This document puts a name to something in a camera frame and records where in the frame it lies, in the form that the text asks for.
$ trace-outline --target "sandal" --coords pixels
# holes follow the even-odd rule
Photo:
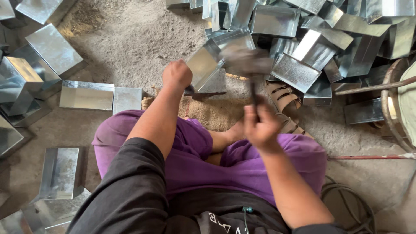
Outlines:
[[[289,105],[290,109],[285,111],[292,113],[293,109],[297,110],[302,102],[300,98],[293,93],[293,88],[284,82],[269,82],[265,80],[266,91],[277,107],[278,112],[283,113],[283,110]]]
[[[311,136],[309,133],[307,133],[305,130],[303,130],[297,123],[295,123],[290,117],[287,117],[286,115],[282,113],[276,114],[277,119],[282,123],[282,129],[280,133],[290,133],[290,134],[302,134],[307,137],[310,137],[312,139],[315,139],[313,136]]]

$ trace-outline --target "concrete floor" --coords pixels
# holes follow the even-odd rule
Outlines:
[[[21,38],[41,26],[30,22],[18,30]],[[189,58],[203,43],[209,28],[200,14],[168,11],[164,0],[78,0],[58,30],[89,66],[70,80],[111,83],[117,87],[142,87],[149,96],[161,86],[161,74],[171,60]],[[241,80],[228,78],[229,92],[216,98],[245,98]],[[58,108],[59,93],[47,103],[53,109],[29,127],[36,136],[1,166],[0,189],[11,197],[0,208],[0,219],[17,211],[38,193],[46,147],[85,147],[85,187],[93,191],[100,176],[91,146],[95,130],[111,112]],[[302,106],[300,126],[313,135],[330,155],[386,155],[404,151],[384,141],[370,126],[346,126],[344,100],[334,98],[330,107]],[[415,160],[329,161],[328,175],[358,191],[376,212],[378,229],[416,232],[416,185],[411,182]],[[337,219],[348,225],[343,207],[328,205]]]

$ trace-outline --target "purple pants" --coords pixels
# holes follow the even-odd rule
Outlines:
[[[127,110],[105,120],[92,142],[101,177],[144,110]],[[324,183],[327,156],[313,139],[280,134],[278,142],[302,178],[319,194]],[[166,159],[166,195],[198,188],[224,188],[249,192],[276,206],[263,161],[247,140],[228,146],[220,166],[205,162],[212,152],[212,137],[196,119],[178,117],[175,140]]]

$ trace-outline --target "rusty metal rod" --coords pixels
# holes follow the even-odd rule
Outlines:
[[[398,88],[398,87],[401,87],[401,86],[409,85],[409,84],[414,83],[414,82],[416,82],[416,76],[408,78],[408,79],[400,81],[400,82],[395,82],[395,83],[390,83],[390,84],[373,85],[373,86],[370,86],[370,87],[339,91],[339,92],[335,92],[335,95],[346,95],[346,94],[353,94],[353,93],[367,92],[367,91],[375,91],[375,90],[388,90],[388,89],[391,89],[391,88]]]
[[[360,156],[328,156],[329,160],[355,160],[355,159],[416,159],[416,153],[391,155],[360,155]]]

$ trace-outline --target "hammer head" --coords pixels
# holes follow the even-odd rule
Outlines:
[[[250,50],[238,45],[228,45],[221,55],[231,66],[252,77],[270,74],[273,65],[268,52],[261,49]]]

